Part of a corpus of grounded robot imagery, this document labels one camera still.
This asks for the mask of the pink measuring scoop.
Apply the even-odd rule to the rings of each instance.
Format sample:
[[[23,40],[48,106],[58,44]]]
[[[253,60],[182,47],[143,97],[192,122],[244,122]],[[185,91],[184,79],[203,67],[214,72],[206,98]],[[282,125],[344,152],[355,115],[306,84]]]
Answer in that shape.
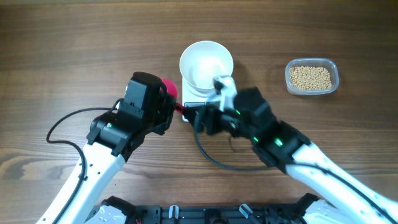
[[[178,98],[178,89],[177,89],[176,84],[170,79],[161,78],[161,80],[162,80],[162,83],[167,88],[167,93],[172,95],[175,99],[177,99]],[[177,112],[179,112],[180,114],[183,114],[184,109],[185,109],[184,106],[182,106],[180,103],[176,102]]]

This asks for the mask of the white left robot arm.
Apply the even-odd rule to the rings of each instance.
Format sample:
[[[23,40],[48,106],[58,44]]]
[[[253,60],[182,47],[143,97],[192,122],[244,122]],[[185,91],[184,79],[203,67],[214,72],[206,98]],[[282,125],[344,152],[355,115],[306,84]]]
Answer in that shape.
[[[38,220],[39,223],[84,223],[106,186],[123,168],[132,152],[149,133],[163,135],[169,129],[176,109],[177,87],[172,80],[146,72],[135,72],[123,98],[90,124],[83,147],[68,144],[79,160],[63,187]]]

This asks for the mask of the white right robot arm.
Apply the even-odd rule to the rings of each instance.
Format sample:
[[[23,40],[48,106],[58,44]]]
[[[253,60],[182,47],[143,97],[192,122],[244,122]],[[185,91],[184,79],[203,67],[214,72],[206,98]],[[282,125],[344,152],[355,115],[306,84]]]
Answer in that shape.
[[[250,140],[266,168],[276,167],[318,192],[354,223],[397,223],[397,202],[349,175],[308,137],[273,114],[258,88],[238,91],[233,105],[205,103],[182,114],[195,134],[226,131]]]

